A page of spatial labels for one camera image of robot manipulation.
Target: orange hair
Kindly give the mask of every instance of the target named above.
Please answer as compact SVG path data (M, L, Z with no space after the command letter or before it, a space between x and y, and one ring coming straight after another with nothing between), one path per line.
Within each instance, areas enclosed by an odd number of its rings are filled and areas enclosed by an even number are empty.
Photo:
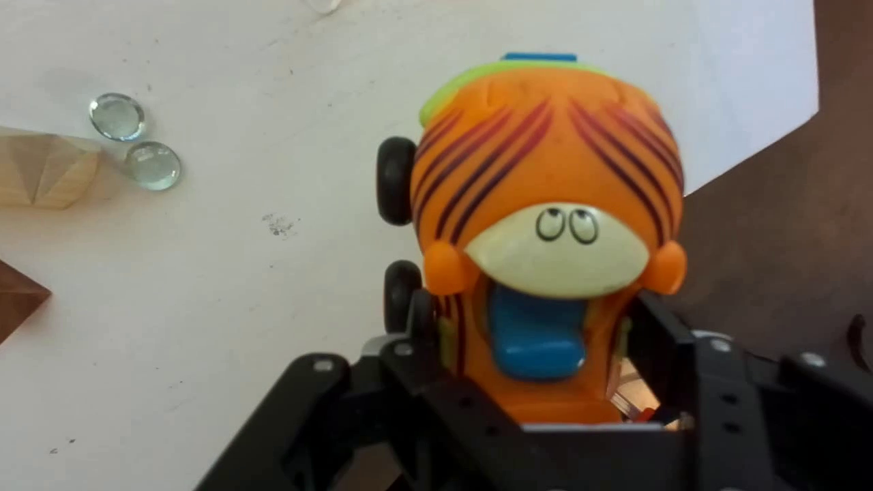
M650 252L675 240L686 177L661 110L578 69L513 69L465 85L427 125L413 171L419 240L466 245L537 203L618 215Z

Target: blue part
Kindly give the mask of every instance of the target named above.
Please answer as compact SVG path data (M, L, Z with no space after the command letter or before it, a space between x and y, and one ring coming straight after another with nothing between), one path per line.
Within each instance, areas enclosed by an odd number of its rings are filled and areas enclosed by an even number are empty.
M495 285L488 327L496 366L517 379L569 379L585 362L585 300L548 300Z
M571 53L509 53L503 60L578 62Z

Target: white table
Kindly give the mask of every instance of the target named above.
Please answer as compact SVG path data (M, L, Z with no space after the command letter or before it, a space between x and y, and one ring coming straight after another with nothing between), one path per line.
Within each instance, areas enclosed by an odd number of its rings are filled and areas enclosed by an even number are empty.
M0 125L95 137L140 99L189 166L103 171L65 214L0 210L0 257L56 297L0 343L4 491L191 489L304 351L383 330L373 152L447 77L578 53L646 88L691 191L815 113L811 0L7 0Z

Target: cartoon face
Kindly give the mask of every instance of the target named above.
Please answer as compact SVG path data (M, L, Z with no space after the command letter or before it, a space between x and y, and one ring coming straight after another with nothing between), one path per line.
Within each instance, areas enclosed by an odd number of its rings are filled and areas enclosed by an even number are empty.
M683 165L659 106L578 66L510 66L424 114L413 214L435 294L481 276L537 297L675 291Z
M646 242L597 207L548 203L524 207L466 245L495 281L537 297L603 297L650 266Z

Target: black stripe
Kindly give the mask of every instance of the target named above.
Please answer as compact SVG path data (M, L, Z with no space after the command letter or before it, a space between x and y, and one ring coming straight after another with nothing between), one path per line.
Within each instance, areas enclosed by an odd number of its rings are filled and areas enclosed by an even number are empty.
M465 133L459 141L454 141L443 156L435 158L431 169L427 169L427 174L421 177L421 184L427 184L431 177L431 171L443 165L446 156L451 156L455 147L459 156L435 177L435 184L424 191L421 203L419 203L419 214L414 218L421 218L431 203L431 197L436 193L436 189L465 165L470 162L470 156L495 133L499 132L504 122L510 121L509 113L495 114L492 121L481 122L477 129L472 129L470 133Z
M667 189L664 184L659 181L659 174L652 174L652 169L637 156L630 152L630 147L624 147L624 141L619 141L611 132L607 132L597 118L592 118L586 110L575 106L578 118L585 118L603 140L611 141L615 151L619 151L646 181L650 186L656 189L656 193L661 197L664 203L664 210L669 215L669 223L678 223L678 214L671 207L671 200L667 197Z
M529 125L545 113L545 100L533 110L533 114L526 114L513 133L509 133L496 151L492 156L485 156L485 162L470 174L470 181L455 191L455 197L451 200L447 210L443 210L440 223L436 223L436 237L443 237L447 218L455 214L455 207L462 206L462 200L470 193L472 186L477 186L477 181L510 151L513 141L519 141L524 137L524 132L529 132Z
M679 189L686 189L686 174L683 174L683 165L678 158L678 152L659 137L652 133L646 125L641 125L634 114L627 114L624 110L618 113L622 125L650 151L656 152L664 166L671 171L671 177L678 181Z
M414 158L427 156L427 151L431 151L451 129L455 129L459 121L462 121L462 113L440 121L440 122L427 133L427 140L421 141Z
M611 335L608 335L608 357L607 357L607 377L611 377L611 366L618 361L618 350L619 350L619 342L622 342L622 317L619 323L615 324Z
M455 339L459 339L459 351L455 351L455 362L459 362L459 373L465 373L465 369L466 369L466 309L465 309L465 300L462 300L462 294L455 294L454 297L455 300L455 313L459 313L459 320L455 320Z
M641 200L641 206L646 207L650 218L656 221L656 236L659 236L659 245L661 245L664 242L664 221L656 214L656 206L650 203L650 197L634 184L634 177L608 152L603 152L603 147L590 137L590 132L585 129L582 121L573 121L573 129L585 141L592 144L597 158Z
M499 114L492 114L488 121L477 122L472 132L462 133L454 144L447 144L435 162L431 166L424 171L424 177L419 181L419 193L413 197L414 203L421 203L421 189L431 181L431 174L436 171L436 166L451 158L459 147L465 147L470 140L474 140L481 132L485 132Z
M664 121L664 114L661 114L656 106L650 110L650 114L652 114L652 121L675 140L671 125Z
M543 114L543 122L524 140L519 152L474 193L474 200L466 206L462 221L454 230L454 242L459 242L459 237L465 236L474 207L481 207L481 203L537 147L548 125L552 125L552 114Z

